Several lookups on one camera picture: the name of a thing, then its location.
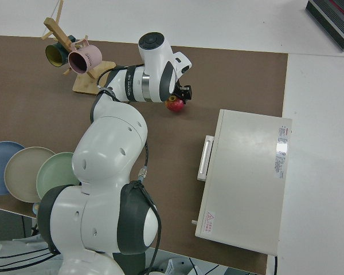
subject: brown table mat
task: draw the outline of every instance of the brown table mat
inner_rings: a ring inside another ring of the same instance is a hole
[[[76,75],[63,76],[67,66],[56,68],[48,63],[44,50],[53,43],[50,39],[0,36],[0,141],[73,152],[89,127],[95,97],[72,92]],[[136,44],[94,45],[104,60],[118,65],[142,62]],[[265,274],[265,254],[195,237],[191,220],[198,218],[204,190],[204,183],[196,178],[205,135],[214,135],[219,109],[281,116],[287,55],[186,47],[173,50],[192,61],[193,67],[180,81],[192,86],[193,100],[180,113],[170,112],[164,104],[132,103],[148,125],[150,155],[144,185],[162,218],[160,248]],[[131,179],[136,178],[143,159],[144,153]],[[22,203],[10,199],[8,204],[13,211]],[[30,204],[23,204],[28,211]]]

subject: black cable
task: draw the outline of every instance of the black cable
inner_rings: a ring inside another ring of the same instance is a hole
[[[6,265],[0,265],[0,268],[3,268],[4,266],[8,266],[8,265],[14,265],[14,264],[17,264],[19,262],[25,262],[25,261],[33,260],[33,259],[36,259],[36,258],[40,258],[40,257],[43,257],[43,256],[48,255],[48,254],[51,254],[51,253],[45,253],[45,254],[42,254],[42,255],[39,255],[39,256],[35,256],[35,257],[32,257],[32,258],[28,258],[28,259],[24,259],[24,260],[20,260],[20,261],[16,261],[16,262],[11,262],[10,264],[6,264]]]
[[[113,101],[121,102],[117,97],[115,97],[112,93],[107,91],[108,88],[101,88],[98,95],[105,93],[107,96],[111,97]]]
[[[144,64],[139,64],[139,65],[136,65],[136,67],[141,67],[141,66],[144,66]],[[112,71],[112,70],[127,70],[129,66],[124,66],[124,67],[121,67],[121,68],[112,68],[112,69],[107,69],[105,70],[103,73],[101,73],[101,75],[98,77],[98,80],[97,80],[97,86],[99,86],[99,81],[101,80],[101,78],[108,72]]]
[[[40,231],[37,229],[37,227],[38,227],[38,225],[37,224],[35,224],[34,225],[34,227],[31,227],[31,229],[32,229],[32,234],[31,234],[31,236],[33,237],[33,236],[35,236],[35,235],[37,235]]]
[[[150,265],[148,267],[148,270],[146,272],[147,275],[149,275],[149,273],[151,272],[152,268],[153,268],[153,264],[155,261],[155,258],[157,256],[157,252],[159,249],[159,243],[161,242],[161,235],[162,235],[162,221],[161,221],[161,217],[158,214],[158,211],[156,210],[153,201],[150,198],[149,193],[147,192],[147,190],[144,188],[144,185],[142,185],[141,181],[139,181],[139,189],[142,192],[142,194],[144,195],[145,199],[147,200],[150,208],[152,209],[153,213],[155,214],[156,218],[157,218],[157,222],[158,222],[158,234],[157,234],[157,243],[155,244],[155,249],[154,249],[154,253],[152,256],[152,259],[150,261]]]
[[[190,260],[190,262],[191,262],[191,264],[192,264],[192,266],[193,266],[193,268],[194,268],[194,270],[195,270],[195,274],[198,275],[198,274],[197,274],[197,271],[196,271],[196,268],[195,268],[195,265],[194,265],[194,263],[193,263],[193,261],[191,260],[190,257],[189,257],[189,260]]]
[[[32,262],[30,264],[26,264],[26,265],[21,265],[21,266],[16,266],[16,267],[13,267],[13,268],[4,268],[4,269],[0,269],[0,272],[6,272],[6,271],[13,271],[13,270],[18,270],[18,269],[23,269],[23,268],[28,268],[30,266],[33,266],[33,265],[38,265],[44,261],[47,261],[53,257],[55,257],[56,255],[55,254],[52,254],[51,256],[47,257],[47,258],[44,258],[44,259],[41,259],[37,262]]]
[[[148,158],[149,158],[148,142],[145,141],[145,164],[144,164],[144,166],[148,166]]]
[[[15,254],[15,255],[10,255],[10,256],[3,256],[3,257],[0,257],[0,259],[7,259],[7,258],[13,258],[13,257],[18,257],[18,256],[28,255],[28,254],[32,254],[32,253],[36,253],[36,252],[40,252],[40,251],[44,251],[44,250],[48,250],[48,247],[43,248],[43,249],[38,249],[35,251],[26,252],[26,253],[20,253],[20,254]]]
[[[276,272],[277,272],[277,256],[275,256],[274,275],[276,275]]]
[[[23,226],[23,234],[24,234],[24,238],[26,238],[27,236],[25,235],[25,224],[24,224],[24,217],[22,217],[22,226]]]
[[[216,265],[215,267],[213,267],[211,270],[209,270],[208,272],[206,272],[204,275],[207,275],[208,273],[212,272],[213,270],[215,270],[215,268],[217,268],[219,265]]]

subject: label sticker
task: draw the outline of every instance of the label sticker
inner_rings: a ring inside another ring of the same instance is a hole
[[[216,213],[211,211],[205,211],[205,219],[204,219],[204,233],[211,234],[213,230],[213,222],[215,219]]]
[[[165,275],[171,275],[172,273],[174,273],[173,261],[169,259]]]
[[[274,176],[278,179],[284,178],[285,163],[288,152],[288,132],[289,128],[285,125],[279,128],[274,165]]]

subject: red apple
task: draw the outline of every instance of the red apple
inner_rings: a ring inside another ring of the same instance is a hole
[[[183,108],[183,101],[177,96],[170,96],[165,104],[167,108],[173,112],[179,112]]]

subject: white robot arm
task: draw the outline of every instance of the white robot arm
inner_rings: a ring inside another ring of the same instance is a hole
[[[172,53],[159,33],[143,36],[139,50],[145,64],[112,70],[92,107],[92,124],[72,159],[81,186],[55,187],[41,201],[38,227],[50,251],[64,257],[61,275],[123,274],[112,254],[145,252],[160,225],[143,176],[130,182],[146,122],[118,100],[167,100],[191,62]]]
[[[178,79],[191,68],[190,60],[181,52],[173,53],[161,33],[143,35],[138,48],[144,64],[116,67],[105,86],[120,101],[166,101]]]

